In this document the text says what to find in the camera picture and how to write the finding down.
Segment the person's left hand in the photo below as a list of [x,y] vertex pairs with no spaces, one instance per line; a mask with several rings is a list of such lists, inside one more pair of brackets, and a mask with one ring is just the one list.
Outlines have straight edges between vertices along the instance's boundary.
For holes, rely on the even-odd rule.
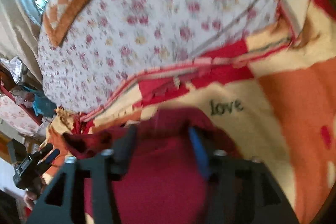
[[[40,181],[41,181],[41,191],[40,191],[40,194],[43,193],[45,187],[47,186],[45,180],[43,178],[40,178]],[[25,192],[25,195],[23,197],[23,200],[24,200],[24,203],[25,205],[30,209],[30,210],[33,210],[34,206],[35,206],[35,201],[38,199],[37,195],[32,192],[32,191],[29,191],[27,190]]]

